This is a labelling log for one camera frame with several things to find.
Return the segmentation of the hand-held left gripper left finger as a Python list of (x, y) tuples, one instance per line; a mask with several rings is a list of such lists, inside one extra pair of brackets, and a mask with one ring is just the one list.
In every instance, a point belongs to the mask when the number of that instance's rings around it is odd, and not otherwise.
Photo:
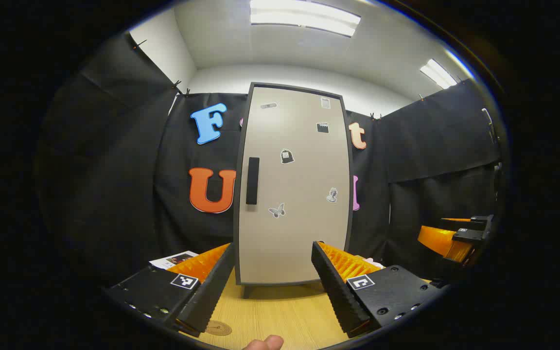
[(235, 266), (225, 244), (171, 268), (149, 264), (107, 288), (109, 299), (154, 328), (193, 337), (204, 333)]

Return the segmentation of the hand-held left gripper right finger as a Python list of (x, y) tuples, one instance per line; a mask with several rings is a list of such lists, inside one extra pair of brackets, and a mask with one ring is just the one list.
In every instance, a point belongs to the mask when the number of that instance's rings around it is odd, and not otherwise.
[(313, 242), (312, 264), (348, 337), (391, 332), (444, 294), (406, 268), (382, 269), (324, 242)]

